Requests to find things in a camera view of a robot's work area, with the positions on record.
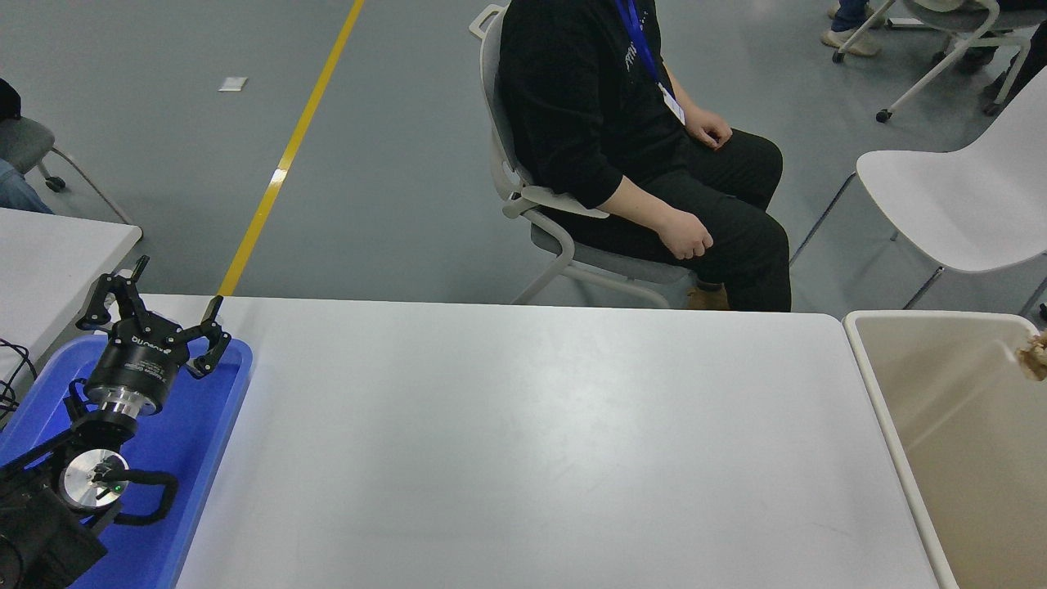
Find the gray floor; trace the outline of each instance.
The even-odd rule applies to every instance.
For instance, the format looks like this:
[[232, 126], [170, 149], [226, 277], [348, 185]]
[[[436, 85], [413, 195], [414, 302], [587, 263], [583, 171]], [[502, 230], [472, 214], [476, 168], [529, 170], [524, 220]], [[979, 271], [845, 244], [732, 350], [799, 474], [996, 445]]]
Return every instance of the gray floor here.
[[[352, 2], [15, 0], [0, 75], [24, 112], [143, 227], [141, 288], [214, 293]], [[369, 0], [268, 224], [241, 296], [505, 303], [547, 263], [502, 217], [487, 172], [478, 42], [488, 0]], [[830, 63], [826, 2], [662, 2], [665, 55], [699, 104], [774, 139], [785, 175], [771, 211], [799, 243], [864, 152], [951, 151], [990, 119], [978, 90], [1003, 67], [946, 72], [889, 124], [873, 120], [929, 67], [934, 33], [881, 30], [882, 55]], [[904, 16], [898, 10], [897, 16]], [[226, 75], [249, 76], [219, 93]], [[111, 212], [64, 162], [70, 189], [30, 182], [57, 211]], [[855, 182], [793, 270], [795, 311], [898, 309], [934, 268]], [[920, 309], [1016, 313], [1038, 258], [949, 274]], [[683, 301], [687, 285], [664, 288]], [[557, 278], [549, 305], [633, 305]]]

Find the id badge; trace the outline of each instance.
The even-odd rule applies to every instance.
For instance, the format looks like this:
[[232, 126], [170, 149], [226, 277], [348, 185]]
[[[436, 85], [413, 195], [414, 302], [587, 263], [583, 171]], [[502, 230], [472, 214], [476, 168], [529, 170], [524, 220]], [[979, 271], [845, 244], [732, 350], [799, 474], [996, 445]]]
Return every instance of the id badge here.
[[687, 124], [687, 119], [684, 117], [684, 107], [680, 106], [680, 103], [676, 101], [676, 98], [672, 97], [672, 94], [669, 93], [669, 90], [665, 89], [665, 86], [659, 84], [658, 88], [662, 90], [662, 98], [665, 99], [665, 106], [669, 107], [669, 110], [676, 115], [681, 124]]

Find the black sweatshirt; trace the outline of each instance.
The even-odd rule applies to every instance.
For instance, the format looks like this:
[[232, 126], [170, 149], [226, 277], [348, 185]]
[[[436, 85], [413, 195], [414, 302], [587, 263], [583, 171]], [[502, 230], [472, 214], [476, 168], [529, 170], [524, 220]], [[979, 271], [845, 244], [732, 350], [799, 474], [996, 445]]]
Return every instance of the black sweatshirt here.
[[[687, 133], [637, 54], [619, 0], [513, 0], [498, 89], [516, 155], [536, 182], [602, 204], [622, 181], [668, 169]], [[654, 0], [634, 0], [662, 84]]]

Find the beige bin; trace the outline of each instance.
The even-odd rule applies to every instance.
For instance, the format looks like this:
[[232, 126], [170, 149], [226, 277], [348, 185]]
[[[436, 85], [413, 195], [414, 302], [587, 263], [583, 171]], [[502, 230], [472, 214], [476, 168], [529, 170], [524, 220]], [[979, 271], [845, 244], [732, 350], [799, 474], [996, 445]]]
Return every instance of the beige bin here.
[[942, 588], [1047, 587], [1047, 382], [1015, 316], [855, 312], [844, 327]]

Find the chair caster wheel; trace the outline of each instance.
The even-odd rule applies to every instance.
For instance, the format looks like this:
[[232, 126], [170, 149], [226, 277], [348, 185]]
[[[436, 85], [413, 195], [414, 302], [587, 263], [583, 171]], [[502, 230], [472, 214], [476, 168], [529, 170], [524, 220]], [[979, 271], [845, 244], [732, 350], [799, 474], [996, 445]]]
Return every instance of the chair caster wheel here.
[[51, 191], [62, 191], [62, 188], [65, 187], [65, 180], [58, 176], [44, 178], [44, 183], [47, 184], [47, 187], [51, 188]]

